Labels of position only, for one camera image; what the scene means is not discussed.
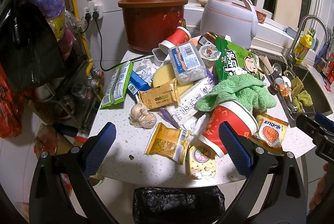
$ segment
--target speckled white countertop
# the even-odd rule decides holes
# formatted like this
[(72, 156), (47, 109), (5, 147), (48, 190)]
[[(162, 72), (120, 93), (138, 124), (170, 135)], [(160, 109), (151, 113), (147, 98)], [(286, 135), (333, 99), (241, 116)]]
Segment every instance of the speckled white countertop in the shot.
[[(122, 61), (140, 56), (138, 53), (127, 51)], [(334, 92), (329, 93), (323, 86), (323, 80), (314, 68), (310, 72), (322, 87), (328, 102), (333, 110)], [(283, 108), (275, 96), (277, 106), (269, 109), (268, 114), (288, 121)], [(101, 175), (115, 180), (129, 182), (141, 186), (163, 187), (203, 187), (225, 184), (245, 179), (239, 175), (229, 155), (223, 158), (216, 156), (216, 176), (205, 180), (192, 180), (187, 175), (187, 165), (179, 165), (167, 157), (160, 155), (145, 155), (145, 149), (153, 129), (147, 130), (130, 125), (129, 113), (135, 104), (134, 100), (126, 95), (124, 104), (116, 109), (99, 110), (93, 123), (90, 136), (97, 135), (103, 126), (112, 122), (116, 126), (116, 140), (101, 165)], [(173, 128), (158, 112), (155, 112), (158, 122)], [(308, 152), (315, 145), (312, 139), (297, 128), (288, 128), (282, 147), (284, 151), (293, 152), (296, 158)]]

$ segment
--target sink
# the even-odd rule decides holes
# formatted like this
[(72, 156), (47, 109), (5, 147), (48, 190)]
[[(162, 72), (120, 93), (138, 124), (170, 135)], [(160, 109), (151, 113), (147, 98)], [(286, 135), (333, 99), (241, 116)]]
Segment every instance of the sink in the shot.
[[(306, 67), (302, 65), (295, 65), (291, 68), (285, 62), (285, 59), (281, 56), (276, 56), (271, 53), (266, 53), (264, 51), (259, 51), (259, 50), (253, 50), (253, 51), (257, 55), (265, 54), (268, 57), (272, 65), (274, 63), (280, 64), (283, 72), (285, 72), (286, 70), (289, 70), (296, 77), (299, 77), (299, 79), (303, 82), (305, 90), (308, 92), (308, 94), (310, 94), (312, 98), (313, 106), (305, 107), (304, 112), (292, 112), (287, 105), (287, 100), (280, 93), (277, 94), (278, 99), (283, 107), (283, 110), (288, 118), (290, 127), (293, 128), (296, 126), (296, 118), (300, 114), (303, 114), (309, 117), (310, 119), (314, 120), (315, 113), (322, 113), (325, 116), (328, 116), (333, 113), (322, 89), (320, 88), (317, 81), (313, 78), (312, 74), (308, 71)], [(260, 67), (265, 72), (264, 65), (262, 63), (260, 63)], [(266, 74), (266, 77), (270, 83), (273, 82), (272, 78), (267, 76), (267, 74)]]

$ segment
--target green snack bag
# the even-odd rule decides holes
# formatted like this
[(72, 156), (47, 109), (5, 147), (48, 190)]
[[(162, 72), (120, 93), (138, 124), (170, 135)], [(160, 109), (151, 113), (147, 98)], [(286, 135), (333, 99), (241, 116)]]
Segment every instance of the green snack bag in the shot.
[(261, 79), (255, 54), (219, 37), (216, 37), (216, 47), (221, 52), (219, 59), (216, 61), (216, 72), (219, 81), (226, 80), (234, 74), (251, 74)]
[(126, 61), (115, 68), (115, 72), (106, 89), (106, 94), (102, 99), (101, 109), (124, 101), (132, 68), (133, 64), (130, 61)]

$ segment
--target yellow bottle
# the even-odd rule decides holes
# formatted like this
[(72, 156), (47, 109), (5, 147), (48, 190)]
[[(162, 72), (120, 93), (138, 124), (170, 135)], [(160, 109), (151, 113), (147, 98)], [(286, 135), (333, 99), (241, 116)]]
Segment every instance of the yellow bottle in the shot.
[(312, 47), (312, 40), (313, 38), (309, 34), (305, 34), (300, 38), (297, 47), (294, 50), (297, 65), (304, 60), (309, 49)]

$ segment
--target red bag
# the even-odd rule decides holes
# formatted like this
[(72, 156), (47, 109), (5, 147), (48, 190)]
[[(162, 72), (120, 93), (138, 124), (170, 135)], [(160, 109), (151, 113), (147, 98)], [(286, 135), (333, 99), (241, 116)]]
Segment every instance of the red bag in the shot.
[(0, 65), (0, 137), (16, 137), (22, 132), (23, 93), (15, 94), (9, 88), (7, 77)]

